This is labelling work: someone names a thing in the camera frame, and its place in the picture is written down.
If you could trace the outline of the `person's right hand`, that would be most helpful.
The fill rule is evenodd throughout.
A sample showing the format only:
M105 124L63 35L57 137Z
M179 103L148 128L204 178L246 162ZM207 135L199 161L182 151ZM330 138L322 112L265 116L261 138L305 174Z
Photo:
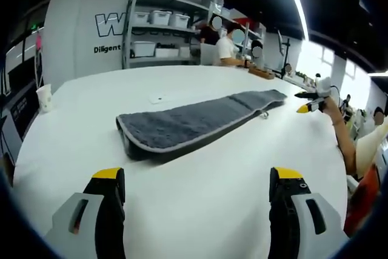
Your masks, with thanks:
M337 104L329 96L324 98L323 113L328 115L332 121L342 118L342 114Z

